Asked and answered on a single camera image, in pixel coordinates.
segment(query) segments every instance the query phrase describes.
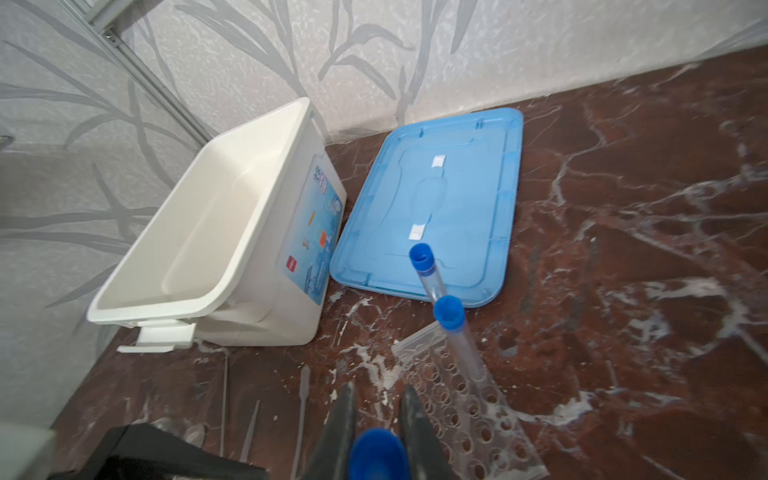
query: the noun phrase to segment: wallpaper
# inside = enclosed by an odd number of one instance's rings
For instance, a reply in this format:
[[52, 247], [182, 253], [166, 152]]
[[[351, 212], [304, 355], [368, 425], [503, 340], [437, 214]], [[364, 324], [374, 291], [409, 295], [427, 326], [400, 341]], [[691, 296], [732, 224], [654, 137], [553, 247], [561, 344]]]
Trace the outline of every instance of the wallpaper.
[[764, 0], [143, 0], [121, 36], [214, 130], [300, 96], [327, 141], [697, 57]]
[[57, 2], [0, 14], [0, 419], [49, 426], [114, 335], [84, 312], [199, 146]]

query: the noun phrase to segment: blue sticker label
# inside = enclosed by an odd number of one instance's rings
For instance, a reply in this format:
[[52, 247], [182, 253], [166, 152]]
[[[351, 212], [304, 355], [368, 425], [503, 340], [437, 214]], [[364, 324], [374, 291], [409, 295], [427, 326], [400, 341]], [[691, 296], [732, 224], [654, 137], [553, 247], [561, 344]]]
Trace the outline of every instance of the blue sticker label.
[[283, 273], [320, 305], [343, 205], [317, 159], [318, 155], [313, 158], [277, 261]]

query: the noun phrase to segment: white plastic storage bin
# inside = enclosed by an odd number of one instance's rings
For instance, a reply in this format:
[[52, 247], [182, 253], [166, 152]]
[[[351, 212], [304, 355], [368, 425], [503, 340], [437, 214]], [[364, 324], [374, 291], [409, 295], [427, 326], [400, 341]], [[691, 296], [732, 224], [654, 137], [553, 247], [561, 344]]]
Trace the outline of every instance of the white plastic storage bin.
[[346, 192], [311, 118], [301, 98], [197, 154], [88, 309], [141, 327], [120, 351], [314, 337]]

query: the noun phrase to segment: blue plastic lid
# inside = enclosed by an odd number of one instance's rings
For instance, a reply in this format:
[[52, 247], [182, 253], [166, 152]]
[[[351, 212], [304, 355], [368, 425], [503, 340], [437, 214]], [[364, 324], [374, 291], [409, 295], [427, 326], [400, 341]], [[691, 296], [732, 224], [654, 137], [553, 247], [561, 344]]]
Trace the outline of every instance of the blue plastic lid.
[[432, 311], [440, 326], [449, 332], [455, 332], [464, 326], [464, 306], [462, 301], [453, 295], [440, 297]]
[[370, 429], [352, 445], [349, 480], [409, 480], [406, 448], [393, 433]]
[[432, 249], [426, 243], [417, 243], [411, 247], [408, 256], [411, 257], [413, 268], [418, 272], [426, 272], [435, 266], [435, 256], [432, 255]]
[[448, 293], [464, 307], [493, 300], [506, 274], [522, 127], [519, 111], [497, 108], [395, 129], [331, 258], [333, 279], [428, 300], [409, 256], [428, 243]]

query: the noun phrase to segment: white latch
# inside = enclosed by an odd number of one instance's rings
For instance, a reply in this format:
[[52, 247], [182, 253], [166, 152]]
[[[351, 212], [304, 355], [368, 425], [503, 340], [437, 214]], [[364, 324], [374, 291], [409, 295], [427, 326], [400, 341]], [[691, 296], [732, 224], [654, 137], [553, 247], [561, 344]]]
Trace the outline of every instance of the white latch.
[[148, 320], [138, 322], [141, 327], [136, 345], [120, 345], [120, 353], [165, 353], [173, 349], [192, 346], [196, 323], [181, 320]]

